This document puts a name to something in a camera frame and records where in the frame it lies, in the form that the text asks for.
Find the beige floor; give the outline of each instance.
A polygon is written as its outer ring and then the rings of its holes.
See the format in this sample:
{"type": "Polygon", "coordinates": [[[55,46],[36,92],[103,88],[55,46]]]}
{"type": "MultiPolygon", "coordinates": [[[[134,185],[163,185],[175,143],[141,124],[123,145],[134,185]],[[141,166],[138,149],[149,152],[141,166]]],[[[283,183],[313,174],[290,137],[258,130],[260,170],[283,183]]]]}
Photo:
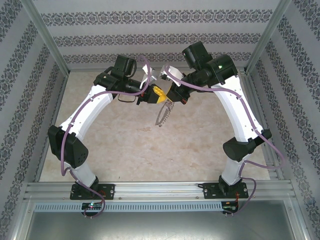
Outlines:
{"type": "MultiPolygon", "coordinates": [[[[56,125],[67,119],[88,94],[99,72],[71,72],[56,125]]],[[[139,71],[134,79],[140,80],[139,71]]],[[[170,82],[158,80],[167,90],[170,82]]],[[[84,145],[88,163],[100,181],[212,181],[226,163],[222,145],[234,136],[225,110],[214,93],[196,93],[188,103],[176,103],[162,127],[155,126],[162,104],[113,100],[91,125],[84,145]]],[[[251,160],[265,164],[258,147],[251,160]]],[[[243,175],[268,180],[266,169],[247,165],[243,175]]],[[[47,153],[41,182],[73,182],[62,177],[60,161],[47,153]]]]}

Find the wallpaper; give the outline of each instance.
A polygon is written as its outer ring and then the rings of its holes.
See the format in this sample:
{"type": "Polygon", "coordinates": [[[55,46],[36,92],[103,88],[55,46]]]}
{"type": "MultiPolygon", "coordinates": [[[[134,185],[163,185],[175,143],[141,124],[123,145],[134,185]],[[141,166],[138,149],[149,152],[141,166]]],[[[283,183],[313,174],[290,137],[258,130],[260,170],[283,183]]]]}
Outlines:
{"type": "Polygon", "coordinates": [[[202,41],[244,67],[279,0],[35,0],[68,67],[104,69],[118,54],[144,54],[153,67],[187,67],[183,49],[202,41]]]}
{"type": "Polygon", "coordinates": [[[64,76],[18,0],[0,3],[0,240],[33,182],[64,76]]]}
{"type": "Polygon", "coordinates": [[[312,239],[320,239],[319,9],[314,0],[293,1],[251,73],[312,239]]]}

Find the purple cable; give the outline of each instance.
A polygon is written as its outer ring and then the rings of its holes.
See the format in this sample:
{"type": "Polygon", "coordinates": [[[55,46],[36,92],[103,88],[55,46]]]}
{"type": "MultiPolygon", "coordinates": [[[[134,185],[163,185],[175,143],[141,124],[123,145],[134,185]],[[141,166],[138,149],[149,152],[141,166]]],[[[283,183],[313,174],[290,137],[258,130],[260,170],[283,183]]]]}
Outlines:
{"type": "Polygon", "coordinates": [[[256,162],[253,162],[253,161],[249,161],[249,160],[243,161],[243,163],[242,163],[242,165],[241,165],[241,167],[240,167],[239,176],[240,176],[242,179],[244,179],[244,180],[251,180],[251,181],[253,181],[254,187],[253,187],[252,193],[251,193],[251,195],[249,196],[248,200],[245,202],[245,204],[242,206],[242,208],[241,208],[240,210],[238,210],[236,213],[233,213],[233,215],[236,215],[236,214],[240,213],[240,212],[244,209],[244,207],[249,203],[249,201],[250,201],[251,198],[253,197],[253,195],[254,195],[254,193],[255,193],[255,191],[256,191],[256,188],[257,188],[257,182],[256,182],[256,180],[254,180],[254,179],[251,178],[251,177],[243,177],[243,176],[241,176],[242,170],[244,169],[246,163],[249,163],[249,164],[255,165],[255,166],[257,166],[257,167],[264,168],[264,169],[276,170],[276,169],[282,168],[282,167],[286,164],[285,157],[284,157],[283,154],[276,148],[276,146],[274,146],[270,141],[268,141],[268,140],[257,130],[257,127],[256,127],[256,125],[255,125],[255,123],[254,123],[254,121],[253,121],[253,119],[252,119],[252,117],[251,117],[251,115],[250,115],[250,112],[249,112],[249,110],[248,110],[248,107],[247,107],[245,101],[242,99],[242,96],[241,96],[240,94],[238,94],[237,92],[232,91],[232,90],[230,90],[230,89],[226,89],[226,88],[206,88],[206,87],[196,86],[196,85],[190,84],[190,83],[188,83],[188,82],[181,81],[179,78],[173,76],[173,75],[169,72],[169,65],[168,65],[168,64],[166,64],[166,65],[164,66],[164,70],[165,70],[166,74],[167,74],[170,78],[174,79],[174,80],[177,81],[178,83],[180,83],[180,84],[182,84],[182,85],[185,85],[185,86],[187,86],[187,87],[189,87],[189,88],[196,89],[196,90],[200,90],[200,91],[204,91],[204,92],[228,92],[228,93],[231,93],[231,94],[235,95],[235,96],[238,98],[238,100],[240,100],[240,102],[242,103],[242,106],[243,106],[243,108],[244,108],[244,110],[245,110],[245,113],[246,113],[246,115],[247,115],[247,117],[248,117],[248,119],[249,119],[249,121],[250,121],[251,126],[253,127],[254,132],[255,132],[263,141],[265,141],[272,149],[274,149],[275,152],[280,156],[280,158],[281,158],[281,164],[280,164],[279,166],[265,166],[265,165],[261,165],[261,164],[259,164],[259,163],[256,163],[256,162]]]}
{"type": "MultiPolygon", "coordinates": [[[[97,94],[95,94],[94,96],[92,96],[91,98],[89,98],[87,101],[85,101],[80,107],[79,109],[76,111],[76,113],[74,114],[73,118],[71,119],[70,123],[68,124],[68,127],[66,128],[65,130],[65,133],[63,135],[63,139],[62,139],[62,144],[61,144],[61,155],[60,155],[60,161],[61,161],[61,174],[62,176],[65,176],[67,171],[70,170],[71,168],[70,167],[67,167],[65,169],[65,145],[66,145],[66,139],[67,139],[67,136],[68,136],[68,133],[70,131],[70,129],[72,128],[73,126],[73,123],[76,121],[76,118],[78,117],[78,115],[81,113],[81,111],[85,108],[85,106],[92,102],[93,99],[95,99],[96,97],[100,96],[100,95],[104,95],[104,94],[122,94],[122,95],[127,95],[127,96],[138,96],[142,93],[144,93],[148,86],[149,86],[149,82],[150,82],[150,78],[151,78],[151,68],[150,68],[150,64],[148,62],[148,60],[146,59],[145,56],[143,55],[139,55],[137,57],[137,61],[140,62],[140,63],[145,63],[146,64],[146,67],[148,69],[148,73],[147,73],[147,80],[146,80],[146,83],[143,87],[143,89],[141,91],[138,91],[138,92],[134,92],[134,93],[128,93],[128,92],[122,92],[122,91],[102,91],[102,92],[99,92],[97,94]]],[[[104,197],[99,194],[98,192],[92,190],[90,187],[87,187],[86,185],[84,185],[75,175],[74,173],[70,170],[70,174],[71,176],[76,180],[76,182],[78,184],[80,184],[81,186],[83,186],[84,188],[88,189],[89,191],[91,191],[92,193],[98,195],[102,202],[103,202],[103,208],[101,208],[101,211],[99,211],[96,215],[90,217],[90,218],[95,218],[97,216],[99,216],[105,209],[105,206],[106,206],[106,201],[104,199],[104,197]]]]}

